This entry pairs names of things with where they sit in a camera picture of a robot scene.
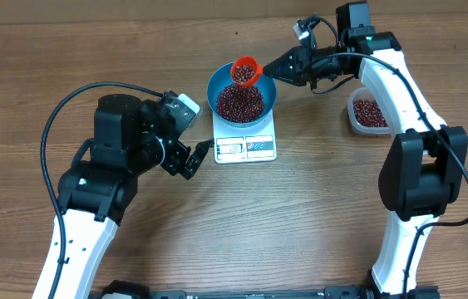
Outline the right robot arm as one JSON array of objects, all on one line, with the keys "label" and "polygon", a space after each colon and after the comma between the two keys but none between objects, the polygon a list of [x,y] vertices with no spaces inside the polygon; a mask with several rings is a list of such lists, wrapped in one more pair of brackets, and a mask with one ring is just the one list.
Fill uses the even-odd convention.
[{"label": "right robot arm", "polygon": [[385,118],[392,145],[378,176],[388,210],[378,259],[368,274],[363,298],[437,298],[437,287],[418,287],[416,271],[426,240],[449,204],[468,184],[468,135],[450,127],[428,104],[407,69],[392,32],[377,32],[366,2],[336,10],[330,29],[333,46],[320,48],[314,28],[323,18],[299,19],[293,30],[300,42],[263,68],[263,74],[293,86],[315,88],[321,79],[357,78]]}]

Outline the red scoop with blue handle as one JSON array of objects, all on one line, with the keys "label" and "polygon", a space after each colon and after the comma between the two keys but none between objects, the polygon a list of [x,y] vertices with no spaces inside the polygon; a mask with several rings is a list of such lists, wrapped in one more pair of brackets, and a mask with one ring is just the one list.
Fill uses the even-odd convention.
[{"label": "red scoop with blue handle", "polygon": [[263,74],[263,70],[252,56],[242,56],[231,66],[230,76],[237,85],[251,87]]}]

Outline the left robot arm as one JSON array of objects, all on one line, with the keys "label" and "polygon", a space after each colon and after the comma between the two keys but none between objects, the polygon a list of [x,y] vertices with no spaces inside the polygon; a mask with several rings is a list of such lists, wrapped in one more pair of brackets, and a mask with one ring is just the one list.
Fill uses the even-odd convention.
[{"label": "left robot arm", "polygon": [[202,108],[185,94],[158,100],[103,96],[94,135],[83,142],[60,178],[52,244],[33,296],[88,298],[96,271],[138,191],[138,178],[156,166],[191,179],[212,142],[194,148],[179,137]]}]

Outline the red beans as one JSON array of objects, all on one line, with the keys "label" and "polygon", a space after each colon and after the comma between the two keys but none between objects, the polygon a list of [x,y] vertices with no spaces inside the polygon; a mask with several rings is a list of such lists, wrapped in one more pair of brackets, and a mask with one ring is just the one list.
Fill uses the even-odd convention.
[{"label": "red beans", "polygon": [[[233,123],[251,123],[259,120],[270,111],[276,100],[276,87],[272,83],[272,93],[264,94],[256,85],[241,86],[255,78],[256,70],[250,64],[232,66],[233,83],[225,86],[215,100],[215,111],[224,120]],[[388,127],[379,105],[374,100],[355,100],[352,112],[359,125],[373,128]]]}]

